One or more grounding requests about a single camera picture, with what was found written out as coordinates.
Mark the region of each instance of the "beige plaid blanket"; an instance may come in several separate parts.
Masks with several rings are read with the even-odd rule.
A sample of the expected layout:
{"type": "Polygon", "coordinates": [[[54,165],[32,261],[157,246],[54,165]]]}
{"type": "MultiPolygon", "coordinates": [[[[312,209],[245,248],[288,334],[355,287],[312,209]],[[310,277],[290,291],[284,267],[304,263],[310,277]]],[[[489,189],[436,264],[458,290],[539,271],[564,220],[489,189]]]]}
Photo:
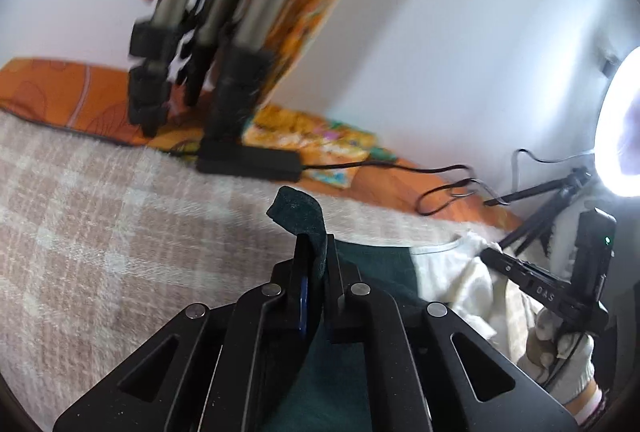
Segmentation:
{"type": "MultiPolygon", "coordinates": [[[[43,430],[195,301],[234,302],[292,255],[265,212],[278,186],[203,176],[0,112],[0,371],[43,430]]],[[[317,196],[329,232],[373,245],[471,229],[317,196]]]]}

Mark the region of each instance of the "tripod leg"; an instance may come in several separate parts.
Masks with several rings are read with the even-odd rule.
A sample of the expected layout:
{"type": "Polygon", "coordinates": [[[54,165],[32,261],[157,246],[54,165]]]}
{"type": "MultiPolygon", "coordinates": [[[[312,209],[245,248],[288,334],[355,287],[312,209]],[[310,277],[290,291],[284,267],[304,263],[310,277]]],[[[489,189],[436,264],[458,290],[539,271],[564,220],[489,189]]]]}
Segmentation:
{"type": "Polygon", "coordinates": [[[180,25],[189,0],[158,0],[153,17],[134,26],[129,53],[144,60],[129,73],[129,121],[152,138],[166,123],[167,81],[183,33],[180,25]]]}
{"type": "Polygon", "coordinates": [[[542,235],[546,230],[548,230],[553,224],[553,219],[550,221],[544,221],[542,224],[539,224],[536,228],[533,228],[529,235],[522,241],[522,244],[517,248],[515,252],[515,256],[519,256],[522,252],[524,252],[531,243],[536,240],[540,235],[542,235]]]}
{"type": "MultiPolygon", "coordinates": [[[[541,185],[535,187],[527,188],[526,190],[520,190],[512,194],[501,196],[500,199],[507,203],[513,203],[514,201],[519,201],[520,199],[526,199],[529,197],[537,196],[539,194],[545,194],[546,192],[551,192],[553,190],[558,190],[563,186],[564,179],[556,179],[554,181],[542,183],[541,185]]],[[[500,203],[498,202],[498,199],[489,199],[482,204],[484,206],[498,206],[500,203]]]]}
{"type": "Polygon", "coordinates": [[[231,20],[240,0],[211,0],[204,23],[194,34],[191,59],[187,64],[184,103],[193,107],[198,103],[200,91],[209,67],[220,46],[219,33],[231,20]]]}
{"type": "Polygon", "coordinates": [[[532,216],[530,216],[528,219],[525,219],[525,221],[518,228],[513,230],[509,235],[501,240],[498,245],[504,250],[505,248],[511,246],[514,242],[517,242],[521,238],[528,235],[529,232],[535,231],[535,229],[539,228],[547,221],[551,223],[556,215],[561,212],[561,210],[556,210],[556,196],[554,196],[544,205],[540,206],[540,208],[537,209],[537,211],[535,211],[532,216]]]}

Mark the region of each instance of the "colorful fabric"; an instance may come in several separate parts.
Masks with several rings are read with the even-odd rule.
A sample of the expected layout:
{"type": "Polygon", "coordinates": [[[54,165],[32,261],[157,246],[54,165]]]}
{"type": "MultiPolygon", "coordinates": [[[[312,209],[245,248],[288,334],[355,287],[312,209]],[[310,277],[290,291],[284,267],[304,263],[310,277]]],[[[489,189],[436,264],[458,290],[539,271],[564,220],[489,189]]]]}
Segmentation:
{"type": "MultiPolygon", "coordinates": [[[[185,108],[183,88],[174,87],[169,121],[154,138],[146,138],[127,120],[127,80],[124,71],[55,60],[14,59],[0,70],[0,107],[46,125],[85,132],[123,144],[160,150],[197,150],[204,133],[211,95],[185,108]]],[[[244,144],[298,150],[307,164],[338,164],[376,154],[378,139],[345,125],[266,105],[248,125],[244,144]]],[[[357,169],[306,171],[308,177],[346,188],[357,169]]]]}

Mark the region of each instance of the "dark green cloth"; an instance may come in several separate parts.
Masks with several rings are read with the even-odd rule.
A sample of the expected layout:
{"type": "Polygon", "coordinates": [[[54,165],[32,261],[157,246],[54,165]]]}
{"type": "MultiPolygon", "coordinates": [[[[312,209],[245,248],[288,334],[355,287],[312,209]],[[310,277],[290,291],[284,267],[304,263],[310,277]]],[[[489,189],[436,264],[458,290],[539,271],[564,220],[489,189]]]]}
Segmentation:
{"type": "MultiPolygon", "coordinates": [[[[288,189],[284,192],[286,196],[278,194],[274,202],[274,206],[276,203],[278,205],[277,210],[270,208],[270,217],[278,224],[285,221],[281,226],[294,234],[308,234],[308,231],[296,232],[292,231],[293,228],[309,230],[322,227],[324,230],[324,221],[320,225],[318,220],[312,220],[312,214],[318,213],[308,200],[313,198],[290,187],[285,188],[288,189]]],[[[324,241],[318,239],[320,245],[322,242],[324,254],[321,268],[324,271],[326,233],[324,241]]],[[[361,246],[340,241],[336,242],[336,247],[340,259],[358,266],[366,282],[386,290],[394,297],[418,300],[417,277],[408,248],[361,246]]],[[[321,322],[296,382],[263,431],[370,432],[362,345],[332,345],[321,322]]]]}

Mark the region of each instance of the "hand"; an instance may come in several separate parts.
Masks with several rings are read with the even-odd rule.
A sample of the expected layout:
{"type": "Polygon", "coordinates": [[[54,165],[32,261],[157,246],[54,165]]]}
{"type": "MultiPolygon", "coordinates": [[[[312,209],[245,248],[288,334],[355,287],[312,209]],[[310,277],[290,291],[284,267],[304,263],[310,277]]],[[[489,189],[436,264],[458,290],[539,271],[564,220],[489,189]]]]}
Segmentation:
{"type": "Polygon", "coordinates": [[[565,405],[579,396],[593,379],[593,338],[582,333],[558,336],[561,324],[562,319],[548,309],[540,311],[535,327],[529,331],[526,353],[518,360],[518,367],[565,405]],[[567,360],[574,348],[574,354],[567,360]],[[545,387],[562,361],[567,364],[545,387]]]}

